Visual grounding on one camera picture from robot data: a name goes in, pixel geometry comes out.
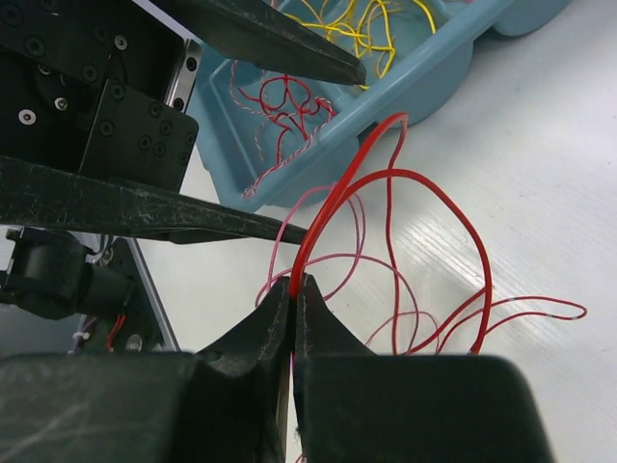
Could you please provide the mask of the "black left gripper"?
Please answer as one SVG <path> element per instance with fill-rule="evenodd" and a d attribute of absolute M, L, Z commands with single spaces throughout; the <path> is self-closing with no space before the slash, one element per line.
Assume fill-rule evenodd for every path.
<path fill-rule="evenodd" d="M 164 191 L 180 188 L 197 140 L 200 61 L 195 41 L 132 1 L 3 2 L 1 223 L 301 243 L 304 228 Z"/>

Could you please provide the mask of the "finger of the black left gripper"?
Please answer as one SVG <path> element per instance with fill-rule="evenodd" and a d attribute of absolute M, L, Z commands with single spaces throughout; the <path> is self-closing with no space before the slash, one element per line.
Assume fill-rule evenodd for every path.
<path fill-rule="evenodd" d="M 256 68 L 363 85 L 359 58 L 264 1 L 179 1 L 177 22 L 229 59 Z"/>

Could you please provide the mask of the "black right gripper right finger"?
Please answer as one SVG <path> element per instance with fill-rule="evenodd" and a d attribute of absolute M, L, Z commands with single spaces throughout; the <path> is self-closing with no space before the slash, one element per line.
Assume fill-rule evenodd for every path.
<path fill-rule="evenodd" d="M 305 276 L 294 400 L 308 462 L 551 462 L 522 373 L 495 356 L 379 355 Z"/>

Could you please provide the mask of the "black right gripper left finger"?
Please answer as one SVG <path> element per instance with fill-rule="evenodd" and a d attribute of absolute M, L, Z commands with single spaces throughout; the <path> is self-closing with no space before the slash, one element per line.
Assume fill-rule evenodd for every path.
<path fill-rule="evenodd" d="M 5 462 L 282 462 L 288 280 L 196 353 L 1 362 Z"/>

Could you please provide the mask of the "teal plastic compartment tray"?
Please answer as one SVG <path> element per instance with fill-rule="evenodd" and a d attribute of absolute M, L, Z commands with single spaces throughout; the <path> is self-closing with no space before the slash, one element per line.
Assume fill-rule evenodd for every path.
<path fill-rule="evenodd" d="M 522 36 L 564 8 L 562 1 L 392 1 L 388 19 L 369 31 L 374 43 L 393 44 L 393 65 L 384 70 L 381 53 L 365 53 L 366 90 L 283 81 L 207 49 L 189 113 L 219 201 L 245 211 L 294 205 L 338 180 L 361 140 L 388 116 L 404 112 L 417 123 L 444 105 L 481 34 Z"/>

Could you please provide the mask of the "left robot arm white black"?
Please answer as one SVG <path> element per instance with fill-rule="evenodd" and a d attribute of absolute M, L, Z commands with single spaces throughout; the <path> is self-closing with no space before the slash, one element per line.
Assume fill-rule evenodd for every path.
<path fill-rule="evenodd" d="M 173 349 L 138 239 L 301 242 L 302 228 L 179 192 L 204 45 L 292 76 L 366 77 L 358 58 L 261 1 L 2 3 L 1 223 L 14 244 L 3 304 L 84 315 L 76 345 Z"/>

